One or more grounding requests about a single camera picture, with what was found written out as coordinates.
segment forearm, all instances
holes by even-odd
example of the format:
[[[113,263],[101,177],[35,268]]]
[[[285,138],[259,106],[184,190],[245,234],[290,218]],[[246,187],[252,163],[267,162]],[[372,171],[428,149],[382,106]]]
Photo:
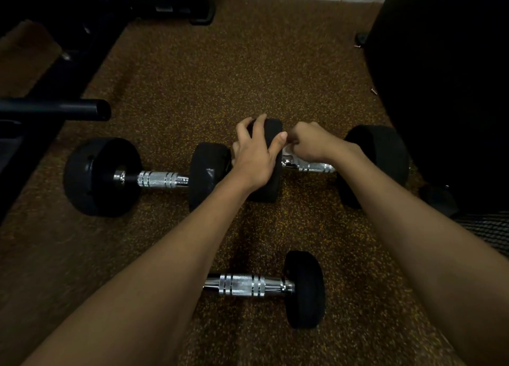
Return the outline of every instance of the forearm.
[[[472,362],[509,358],[509,261],[367,158],[338,148],[331,159],[461,356]]]
[[[153,364],[171,355],[249,191],[228,175],[176,228],[80,306],[26,364]]]

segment black rubber weight plate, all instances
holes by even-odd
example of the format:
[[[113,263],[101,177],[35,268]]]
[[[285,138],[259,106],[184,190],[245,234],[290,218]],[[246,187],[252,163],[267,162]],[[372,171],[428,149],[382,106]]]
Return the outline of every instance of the black rubber weight plate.
[[[410,156],[396,130],[388,126],[359,125],[348,132],[345,140],[358,144],[364,154],[398,184],[406,184]],[[359,201],[339,174],[336,183],[341,201],[351,208],[360,208]]]
[[[284,259],[283,272],[295,283],[295,293],[284,300],[289,325],[315,328],[325,315],[325,285],[320,264],[309,252],[290,251]]]
[[[199,144],[191,157],[187,199],[194,211],[228,174],[232,165],[230,149],[219,143]]]
[[[247,131],[249,131],[249,135],[252,136],[253,124],[255,121],[251,122],[247,127]],[[265,131],[265,143],[267,147],[270,146],[274,137],[276,137],[280,132],[283,131],[283,123],[279,119],[265,119],[264,125]],[[249,201],[253,202],[276,202],[277,195],[279,193],[279,181],[281,179],[281,172],[283,171],[283,166],[281,165],[283,152],[280,151],[276,157],[276,165],[274,166],[274,171],[272,172],[272,176],[270,176],[269,181],[262,188],[252,192],[247,198]]]
[[[89,216],[118,217],[136,203],[140,187],[136,183],[118,185],[117,169],[137,174],[142,162],[136,148],[122,138],[94,138],[78,146],[67,159],[64,191],[80,212]]]

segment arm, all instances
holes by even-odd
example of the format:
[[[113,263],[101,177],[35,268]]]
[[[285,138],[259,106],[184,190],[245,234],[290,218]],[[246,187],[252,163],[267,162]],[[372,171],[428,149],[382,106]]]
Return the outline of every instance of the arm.
[[[472,364],[508,364],[509,260],[318,124],[289,133],[294,152],[347,181],[430,318]]]
[[[247,196],[269,180],[286,133],[267,150],[266,116],[237,125],[236,164],[179,225],[95,292],[25,365],[140,365],[171,359],[214,256]]]

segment brown floor mat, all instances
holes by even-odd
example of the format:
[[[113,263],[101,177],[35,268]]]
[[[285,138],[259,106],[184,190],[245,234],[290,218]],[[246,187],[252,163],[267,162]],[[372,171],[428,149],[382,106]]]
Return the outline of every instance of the brown floor mat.
[[[62,189],[64,163],[77,144],[124,137],[137,145],[145,168],[187,172],[198,142],[231,144],[236,122],[249,115],[267,112],[286,129],[316,120],[339,136],[362,123],[388,124],[370,92],[362,51],[353,47],[355,32],[368,30],[379,8],[217,0],[209,27],[186,21],[127,27],[85,93],[111,103],[111,121],[68,122],[0,228],[0,363],[20,363],[187,213],[185,194],[173,191],[144,194],[118,219],[79,214]],[[21,55],[17,68],[0,57],[0,69],[15,73],[44,63]],[[327,310],[319,328],[291,330],[281,300],[203,297],[179,363],[457,362],[365,215],[342,206],[333,176],[285,172],[276,204],[241,210],[213,269],[276,275],[290,249],[310,251],[323,268]]]

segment rubber gym floor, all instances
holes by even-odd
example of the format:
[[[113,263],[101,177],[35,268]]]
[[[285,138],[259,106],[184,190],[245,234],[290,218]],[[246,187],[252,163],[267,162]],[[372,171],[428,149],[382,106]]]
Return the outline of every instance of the rubber gym floor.
[[[134,21],[85,98],[110,102],[107,123],[67,122],[0,227],[0,363],[19,364],[68,314],[187,214],[184,192],[145,192],[118,219],[81,215],[62,189],[66,158],[99,136],[133,142],[146,169],[187,173],[201,141],[230,144],[262,112],[316,120],[344,137],[389,124],[354,34],[380,4],[216,0],[209,27]],[[60,49],[33,23],[0,41],[0,93],[23,96]],[[281,273],[288,250],[321,264],[326,315],[295,331],[280,299],[202,297],[179,364],[458,364],[362,211],[343,207],[334,175],[283,173],[276,204],[247,203],[213,269]],[[412,169],[409,189],[420,180]]]

